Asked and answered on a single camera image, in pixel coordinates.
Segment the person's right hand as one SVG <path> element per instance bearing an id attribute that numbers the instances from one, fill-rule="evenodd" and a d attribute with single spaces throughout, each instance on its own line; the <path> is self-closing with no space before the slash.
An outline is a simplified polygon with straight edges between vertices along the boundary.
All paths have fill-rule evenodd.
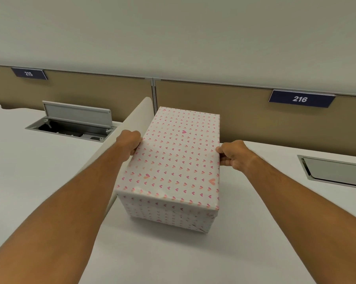
<path id="1" fill-rule="evenodd" d="M 250 150 L 242 140 L 222 144 L 232 144 L 232 154 L 218 153 L 220 166 L 232 167 L 245 176 L 249 174 L 253 164 L 260 159 L 260 156 Z"/>

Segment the small navy number sign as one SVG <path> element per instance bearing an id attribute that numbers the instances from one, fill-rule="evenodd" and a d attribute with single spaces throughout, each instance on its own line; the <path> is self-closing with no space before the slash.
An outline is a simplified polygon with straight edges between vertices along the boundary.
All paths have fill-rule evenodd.
<path id="1" fill-rule="evenodd" d="M 11 67 L 11 70 L 15 76 L 20 78 L 48 80 L 47 75 L 42 69 Z"/>

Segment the heart-patterned gift-wrapped box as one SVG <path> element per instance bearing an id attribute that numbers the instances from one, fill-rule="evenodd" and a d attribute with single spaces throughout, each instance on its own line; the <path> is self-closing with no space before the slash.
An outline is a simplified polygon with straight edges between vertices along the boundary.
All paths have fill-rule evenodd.
<path id="1" fill-rule="evenodd" d="M 127 214 L 209 233 L 219 211 L 220 115 L 160 107 L 115 192 Z"/>

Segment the person's right forearm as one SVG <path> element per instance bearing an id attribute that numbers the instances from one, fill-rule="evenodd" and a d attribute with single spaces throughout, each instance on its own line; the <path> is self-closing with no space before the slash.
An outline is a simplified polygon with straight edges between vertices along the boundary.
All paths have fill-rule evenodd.
<path id="1" fill-rule="evenodd" d="M 252 154 L 243 173 L 317 284 L 356 284 L 356 217 Z"/>

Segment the person's left hand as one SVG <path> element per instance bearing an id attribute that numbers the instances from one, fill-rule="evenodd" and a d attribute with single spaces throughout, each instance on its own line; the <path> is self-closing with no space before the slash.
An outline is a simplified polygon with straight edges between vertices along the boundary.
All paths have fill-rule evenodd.
<path id="1" fill-rule="evenodd" d="M 124 155 L 128 157 L 130 155 L 130 130 L 123 130 L 120 135 L 117 137 L 115 146 L 119 148 Z"/>

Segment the large navy number sign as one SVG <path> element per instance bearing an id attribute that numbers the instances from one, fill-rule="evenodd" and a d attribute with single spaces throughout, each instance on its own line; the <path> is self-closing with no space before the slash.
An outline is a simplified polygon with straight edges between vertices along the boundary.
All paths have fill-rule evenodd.
<path id="1" fill-rule="evenodd" d="M 269 102 L 307 107 L 329 108 L 335 98 L 336 95 L 332 94 L 274 89 L 270 95 Z"/>

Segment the beige desk divider panel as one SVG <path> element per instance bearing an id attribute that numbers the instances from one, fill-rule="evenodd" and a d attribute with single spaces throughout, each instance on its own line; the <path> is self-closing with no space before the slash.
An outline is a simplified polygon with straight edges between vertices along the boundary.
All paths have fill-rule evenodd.
<path id="1" fill-rule="evenodd" d="M 86 169 L 92 163 L 96 164 L 89 169 L 94 176 L 103 176 L 99 184 L 109 181 L 118 184 L 130 161 L 130 157 L 142 142 L 148 126 L 154 118 L 152 99 L 146 97 L 104 141 L 101 147 L 93 154 L 89 161 L 82 167 Z"/>

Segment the tan partition panel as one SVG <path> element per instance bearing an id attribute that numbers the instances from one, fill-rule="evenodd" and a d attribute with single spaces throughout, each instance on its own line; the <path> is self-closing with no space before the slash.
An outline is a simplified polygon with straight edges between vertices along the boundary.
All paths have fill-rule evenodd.
<path id="1" fill-rule="evenodd" d="M 48 80 L 17 77 L 0 66 L 0 105 L 4 109 L 44 110 L 42 101 L 110 109 L 112 120 L 124 121 L 150 97 L 149 79 L 47 70 Z"/>
<path id="2" fill-rule="evenodd" d="M 244 140 L 356 156 L 356 96 L 329 108 L 270 103 L 272 90 L 156 81 L 158 107 L 220 115 L 220 141 Z"/>

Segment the person's left forearm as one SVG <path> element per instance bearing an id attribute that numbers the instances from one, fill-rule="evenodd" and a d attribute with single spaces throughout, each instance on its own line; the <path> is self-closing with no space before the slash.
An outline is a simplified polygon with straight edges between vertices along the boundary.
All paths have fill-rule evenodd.
<path id="1" fill-rule="evenodd" d="M 0 284 L 78 284 L 129 156 L 116 143 L 37 207 L 0 247 Z"/>

